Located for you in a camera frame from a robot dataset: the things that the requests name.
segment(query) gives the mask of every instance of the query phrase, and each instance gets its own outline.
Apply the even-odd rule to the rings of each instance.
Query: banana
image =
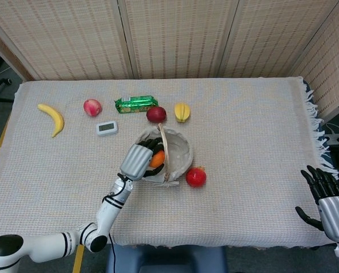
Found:
[[[53,121],[55,122],[55,130],[52,134],[52,137],[54,138],[60,131],[62,131],[63,126],[65,125],[62,115],[56,109],[50,107],[47,104],[39,104],[38,109],[47,113],[53,118]]]
[[[185,122],[190,116],[190,107],[184,103],[176,104],[175,116],[178,122]]]

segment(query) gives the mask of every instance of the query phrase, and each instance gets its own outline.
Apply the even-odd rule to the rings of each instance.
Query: robotic hand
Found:
[[[163,149],[161,142],[161,138],[149,139],[129,149],[120,167],[119,178],[102,199],[96,214],[97,224],[87,223],[69,232],[47,236],[0,236],[0,273],[18,272],[19,261],[26,255],[40,263],[71,255],[78,244],[94,253],[102,250],[108,242],[111,226],[133,189],[133,181],[155,175],[163,168],[147,170],[153,155]]]
[[[299,206],[295,209],[302,220],[320,231],[324,231],[330,240],[337,243],[334,252],[339,262],[339,187],[331,174],[311,166],[307,166],[307,169],[312,176],[303,170],[301,174],[310,186],[321,221],[311,219]]]

